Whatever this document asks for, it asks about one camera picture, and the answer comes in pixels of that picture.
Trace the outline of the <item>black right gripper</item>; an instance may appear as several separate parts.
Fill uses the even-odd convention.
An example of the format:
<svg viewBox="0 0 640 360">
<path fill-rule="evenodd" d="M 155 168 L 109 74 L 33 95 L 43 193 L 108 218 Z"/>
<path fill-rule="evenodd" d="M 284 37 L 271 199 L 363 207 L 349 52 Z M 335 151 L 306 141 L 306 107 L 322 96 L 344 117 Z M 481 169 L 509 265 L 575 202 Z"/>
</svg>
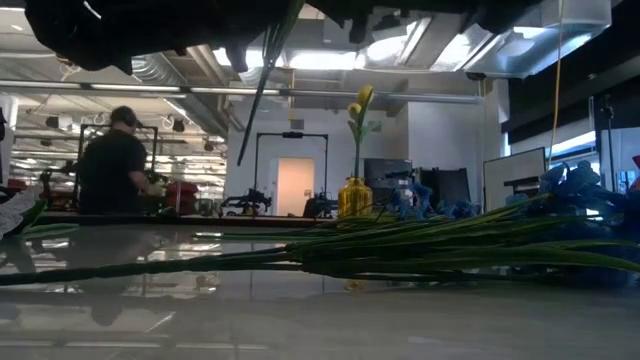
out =
<svg viewBox="0 0 640 360">
<path fill-rule="evenodd" d="M 541 0 L 309 0 L 308 3 L 340 27 L 352 21 L 351 43 L 364 40 L 369 14 L 375 8 L 456 14 L 463 16 L 461 31 L 473 24 L 493 34 L 508 30 Z"/>
</svg>

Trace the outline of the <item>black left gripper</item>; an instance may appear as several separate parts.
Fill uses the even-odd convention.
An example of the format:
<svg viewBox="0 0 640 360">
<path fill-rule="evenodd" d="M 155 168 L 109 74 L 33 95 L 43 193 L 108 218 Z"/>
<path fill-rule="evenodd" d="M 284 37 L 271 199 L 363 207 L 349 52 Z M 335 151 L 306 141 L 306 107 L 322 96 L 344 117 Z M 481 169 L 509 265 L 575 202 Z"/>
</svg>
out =
<svg viewBox="0 0 640 360">
<path fill-rule="evenodd" d="M 26 0 L 36 39 L 88 71 L 114 66 L 130 75 L 136 56 L 223 47 L 235 70 L 240 52 L 269 28 L 296 19 L 300 1 Z"/>
</svg>

